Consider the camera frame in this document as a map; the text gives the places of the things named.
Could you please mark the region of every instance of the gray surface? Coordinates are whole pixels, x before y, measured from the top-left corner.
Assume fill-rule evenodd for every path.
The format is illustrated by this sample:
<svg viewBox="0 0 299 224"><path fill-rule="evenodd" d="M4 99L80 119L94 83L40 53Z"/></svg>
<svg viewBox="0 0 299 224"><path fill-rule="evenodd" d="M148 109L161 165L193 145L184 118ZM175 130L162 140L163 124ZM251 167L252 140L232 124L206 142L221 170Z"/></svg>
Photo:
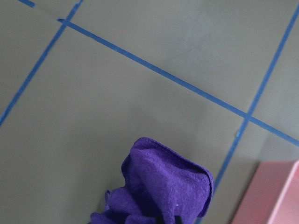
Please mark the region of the gray surface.
<svg viewBox="0 0 299 224"><path fill-rule="evenodd" d="M296 3L91 0L73 22L246 112Z"/></svg>
<svg viewBox="0 0 299 224"><path fill-rule="evenodd" d="M3 0L0 112L74 0ZM246 111L296 1L91 1L73 22ZM298 32L254 114L299 138ZM87 223L142 136L217 176L242 119L67 28L0 128L0 223ZM263 160L299 148L249 124L203 224L228 224Z"/></svg>

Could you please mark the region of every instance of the floor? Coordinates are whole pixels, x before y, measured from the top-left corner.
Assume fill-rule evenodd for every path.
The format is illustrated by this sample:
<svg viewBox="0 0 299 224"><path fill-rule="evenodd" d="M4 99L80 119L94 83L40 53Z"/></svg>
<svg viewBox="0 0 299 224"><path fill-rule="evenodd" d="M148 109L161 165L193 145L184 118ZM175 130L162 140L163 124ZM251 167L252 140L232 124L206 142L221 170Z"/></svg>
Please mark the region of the floor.
<svg viewBox="0 0 299 224"><path fill-rule="evenodd" d="M212 172L202 224L230 223L259 162L299 159L297 0L0 8L0 223L87 223L142 136Z"/></svg>

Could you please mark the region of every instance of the pink box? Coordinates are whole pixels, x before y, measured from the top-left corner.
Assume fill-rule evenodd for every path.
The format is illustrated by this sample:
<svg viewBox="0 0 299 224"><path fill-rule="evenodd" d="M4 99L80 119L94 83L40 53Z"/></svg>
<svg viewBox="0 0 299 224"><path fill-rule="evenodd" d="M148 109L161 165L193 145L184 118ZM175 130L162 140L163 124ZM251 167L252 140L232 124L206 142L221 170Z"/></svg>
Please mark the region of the pink box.
<svg viewBox="0 0 299 224"><path fill-rule="evenodd" d="M299 224L299 161L261 162L231 224Z"/></svg>

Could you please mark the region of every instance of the purple cloth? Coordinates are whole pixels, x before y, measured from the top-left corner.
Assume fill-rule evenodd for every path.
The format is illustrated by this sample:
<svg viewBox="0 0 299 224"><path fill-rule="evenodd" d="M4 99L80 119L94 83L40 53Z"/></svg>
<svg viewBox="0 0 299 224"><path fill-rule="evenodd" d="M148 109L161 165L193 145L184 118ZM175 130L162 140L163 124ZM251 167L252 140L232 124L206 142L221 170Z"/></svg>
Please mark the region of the purple cloth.
<svg viewBox="0 0 299 224"><path fill-rule="evenodd" d="M208 170L149 139L138 139L121 166L126 184L106 193L106 211L91 214L91 224L165 224L181 216L184 224L203 217L211 202Z"/></svg>

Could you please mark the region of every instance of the blue tape line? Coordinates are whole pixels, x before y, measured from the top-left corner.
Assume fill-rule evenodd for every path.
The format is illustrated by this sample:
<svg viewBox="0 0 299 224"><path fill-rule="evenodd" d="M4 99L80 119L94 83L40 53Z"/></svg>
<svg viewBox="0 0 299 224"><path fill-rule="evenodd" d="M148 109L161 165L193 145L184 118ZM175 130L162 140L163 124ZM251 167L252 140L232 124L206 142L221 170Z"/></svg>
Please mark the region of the blue tape line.
<svg viewBox="0 0 299 224"><path fill-rule="evenodd" d="M32 78L34 77L34 75L36 74L36 72L38 71L38 69L41 67L41 65L44 62L44 60L46 59L48 53L50 52L50 50L52 49L52 47L54 46L54 44L56 43L56 41L59 39L59 37L61 36L61 34L63 33L63 31L65 30L65 28L67 27L68 23L70 22L70 20L72 19L72 17L76 13L76 11L79 9L79 7L82 4L82 2L83 2L83 0L80 0L80 2L78 2L78 3L75 4L75 6L73 7L73 9L70 11L70 13L66 17L66 19L64 20L64 22L62 23L62 25L60 26L59 30L54 35L54 37L51 40L51 42L48 44L48 46L45 49L45 51L42 53L42 55L40 56L40 58L37 60L36 64L34 65L33 69L29 73L29 75L26 77L26 79L23 82L23 84L20 86L19 90L17 91L17 93L15 94L15 96L13 97L13 99L8 104L8 106L5 109L5 111L2 113L2 115L0 117L0 127L2 126L4 120L7 118L7 116L9 115L9 113L11 112L11 110L13 109L14 105L19 100L19 98L22 95L22 93L25 91L25 89L29 85L30 81L32 80Z"/></svg>
<svg viewBox="0 0 299 224"><path fill-rule="evenodd" d="M29 0L19 0L19 1L20 1L21 3L24 3L24 4L27 5L27 6L31 7L31 8L33 8L34 6L36 6L34 2L29 1Z"/></svg>
<svg viewBox="0 0 299 224"><path fill-rule="evenodd" d="M294 144L294 145L296 145L296 146L299 147L299 140L297 140L295 138L292 138L291 136L289 136L289 135L281 132L280 130L278 130L276 128L273 128L272 126L270 126L270 125L268 125L268 124L266 124L266 123L264 123L264 122L256 119L255 117L251 117L250 121L252 123L254 123L254 124L262 127L263 129L265 129L265 130L267 130L267 131L269 131L269 132L277 135L278 137L280 137L280 138L282 138L282 139L284 139L284 140L286 140L286 141L288 141L288 142L290 142L290 143L292 143L292 144Z"/></svg>
<svg viewBox="0 0 299 224"><path fill-rule="evenodd" d="M283 38L280 41L280 44L279 44L279 46L276 50L276 53L275 53L275 55L274 55L274 57L273 57L273 59L270 63L270 66L269 66L269 68L268 68L268 70L267 70L267 72L266 72L266 74L263 78L263 81L262 81L262 83L261 83L261 85L260 85L260 87L259 87L259 89L256 93L256 96L254 97L254 100L253 100L253 102L252 102L252 104L251 104L251 106L248 110L247 116L245 117L245 119L244 119L244 121L243 121L243 123L240 127L239 135L235 137L235 140L234 140L234 142L233 142L233 144L232 144L232 146L231 146L231 148L230 148L230 150L229 150L229 152L228 152L228 154L227 154L227 156L226 156L226 158L223 162L223 165L222 165L222 167L220 169L220 172L219 172L219 174L216 178L216 181L215 181L214 192L216 192L216 190L219 186L219 183L221 182L221 179L223 178L223 175L224 175L224 173L225 173L225 171L226 171L226 169L229 165L229 162L231 161L231 159L232 159L232 157L235 153L235 150L236 150L236 148L237 148L237 146L238 146L238 144L239 144L239 142L240 142L240 140L243 136L243 133L244 133L246 127L247 127L247 124L251 120L251 116L252 116L252 114L253 114L253 112L256 108L256 105L257 105L258 101L260 100L260 97L261 97L261 95L262 95L262 93L263 93L263 91L264 91L264 89L265 89L265 87L266 87L266 85L269 81L269 78L270 78L270 76L273 72L273 69L274 69L274 67L275 67L275 65L276 65L276 63L277 63L277 61L278 61L278 59L281 55L281 52L282 52L282 50L285 46L285 43L286 43L286 41L287 41L287 39L290 35L290 32L291 32L291 30L294 26L294 23L295 23L295 21L298 17L298 13L299 13L299 4L298 4L298 6L297 6L290 22L289 22L289 25L286 28L286 31L283 35Z"/></svg>
<svg viewBox="0 0 299 224"><path fill-rule="evenodd" d="M210 101L212 101L212 102L214 102L214 103L216 103L216 104L218 104L218 105L220 105L220 106L228 109L229 111L231 111L231 112L233 112L233 113L235 113L235 114L237 114L237 115L239 115L241 117L245 117L246 116L245 112L243 112L243 111L241 111L241 110L233 107L232 105L230 105L230 104L228 104L228 103L226 103L226 102L224 102L224 101L222 101L222 100L220 100L220 99L212 96L211 94L208 94L207 92L204 92L203 90L201 90L201 89L195 87L194 85L191 85L191 84L187 83L186 81L184 81L184 80L182 80L182 79L180 79L180 78L178 78L178 77L176 77L176 76L168 73L167 71L164 71L163 69L161 69L161 68L159 68L157 66L154 66L153 64L151 64L151 63L149 63L149 62L147 62L147 61L145 61L145 60L137 57L136 55L133 55L132 53L130 53L130 52L128 52L128 51L126 51L126 50L124 50L124 49L116 46L115 44L112 44L111 42L109 42L109 41L107 41L107 40L105 40L105 39L103 39L103 38L101 38L99 36L96 36L95 34L87 31L86 29L83 29L82 27L77 26L76 24L71 23L71 22L68 24L68 26L70 28L72 28L72 29L74 29L74 30L76 30L76 31L78 31L78 32L80 32L80 33L82 33L82 34L84 34L84 35L86 35L86 36L94 39L95 41L97 41L97 42L105 45L106 47L108 47L108 48L110 48L110 49L112 49L112 50L114 50L114 51L116 51L116 52L118 52L118 53L120 53L120 54L122 54L122 55L124 55L124 56L126 56L126 57L128 57L130 59L132 59L133 61L135 61L135 62L137 62L137 63L139 63L139 64L147 67L148 69L150 69L150 70L152 70L152 71L154 71L154 72L156 72L156 73L158 73L158 74L160 74L160 75L162 75L162 76L170 79L171 81L173 81L173 82L175 82L175 83L177 83L177 84L179 84L179 85L181 85L181 86L183 86L183 87L185 87L185 88L187 88L187 89L189 89L189 90L191 90L191 91L193 91L193 92L201 95L202 97L204 97L204 98L206 98L206 99L208 99L208 100L210 100Z"/></svg>

